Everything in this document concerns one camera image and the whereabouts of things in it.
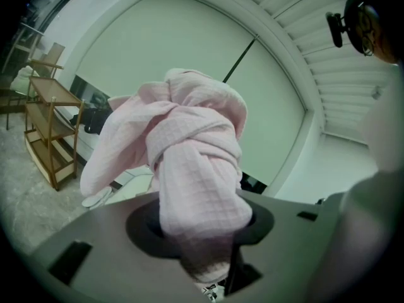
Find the gray floor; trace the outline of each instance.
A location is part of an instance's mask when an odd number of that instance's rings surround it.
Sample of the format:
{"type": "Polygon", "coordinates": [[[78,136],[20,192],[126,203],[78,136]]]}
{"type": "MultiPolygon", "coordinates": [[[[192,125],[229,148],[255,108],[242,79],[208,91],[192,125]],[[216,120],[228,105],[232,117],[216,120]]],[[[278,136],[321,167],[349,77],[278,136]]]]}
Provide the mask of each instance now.
{"type": "Polygon", "coordinates": [[[86,212],[79,182],[69,179],[55,191],[39,172],[24,142],[24,115],[0,115],[0,213],[12,245],[32,252],[42,241],[86,212]]]}

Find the wooden cart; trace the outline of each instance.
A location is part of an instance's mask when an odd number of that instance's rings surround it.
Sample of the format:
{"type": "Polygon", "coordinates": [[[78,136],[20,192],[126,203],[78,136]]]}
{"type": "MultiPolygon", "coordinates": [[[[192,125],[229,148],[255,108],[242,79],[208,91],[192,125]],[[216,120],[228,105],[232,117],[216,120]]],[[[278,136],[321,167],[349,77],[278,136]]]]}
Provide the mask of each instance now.
{"type": "Polygon", "coordinates": [[[77,174],[77,137],[78,126],[84,103],[67,91],[54,78],[30,77],[25,105],[25,143],[39,171],[51,186],[58,191],[59,183],[69,176],[77,174]],[[38,97],[30,100],[31,86],[38,97]],[[67,105],[80,109],[77,125],[74,128],[56,107],[67,105]],[[32,129],[28,130],[28,116],[32,129]],[[62,146],[59,140],[74,135],[73,156],[62,146]]]}

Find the pink cloth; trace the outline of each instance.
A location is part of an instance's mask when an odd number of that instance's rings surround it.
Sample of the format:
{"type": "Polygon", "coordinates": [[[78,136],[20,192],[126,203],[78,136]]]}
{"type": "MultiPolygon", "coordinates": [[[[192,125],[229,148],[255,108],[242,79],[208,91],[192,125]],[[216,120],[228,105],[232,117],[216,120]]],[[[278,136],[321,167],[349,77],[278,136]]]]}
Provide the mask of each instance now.
{"type": "Polygon", "coordinates": [[[251,219],[240,187],[238,144],[247,117],[241,96],[203,73],[171,69],[165,82],[109,100],[114,112],[81,175],[85,196],[148,163],[160,190],[160,223],[199,283],[224,279],[233,234],[251,219]]]}

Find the corrugated ceiling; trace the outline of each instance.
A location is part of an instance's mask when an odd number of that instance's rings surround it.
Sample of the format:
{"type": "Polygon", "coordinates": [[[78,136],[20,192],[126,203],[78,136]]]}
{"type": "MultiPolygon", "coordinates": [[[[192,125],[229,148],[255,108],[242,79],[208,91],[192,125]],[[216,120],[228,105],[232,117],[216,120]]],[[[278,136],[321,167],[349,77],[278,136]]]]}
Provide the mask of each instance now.
{"type": "Polygon", "coordinates": [[[388,84],[398,70],[375,57],[364,57],[343,35],[334,46],[326,12],[343,14],[346,0],[252,0],[288,33],[308,64],[326,119],[324,132],[362,141],[358,122],[375,100],[372,92],[388,84]]]}

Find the waffle-textured fabric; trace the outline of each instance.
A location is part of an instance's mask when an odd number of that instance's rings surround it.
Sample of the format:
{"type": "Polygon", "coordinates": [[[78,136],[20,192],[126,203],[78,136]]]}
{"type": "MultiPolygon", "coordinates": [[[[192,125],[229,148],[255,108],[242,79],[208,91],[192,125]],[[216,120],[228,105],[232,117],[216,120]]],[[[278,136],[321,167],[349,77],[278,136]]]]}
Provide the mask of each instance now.
{"type": "Polygon", "coordinates": [[[184,268],[196,283],[224,279],[234,232],[252,215],[235,192],[247,117],[242,97],[203,73],[171,69],[165,82],[109,103],[114,111],[83,170],[81,192],[94,195],[124,170],[148,164],[162,231],[184,268]]]}

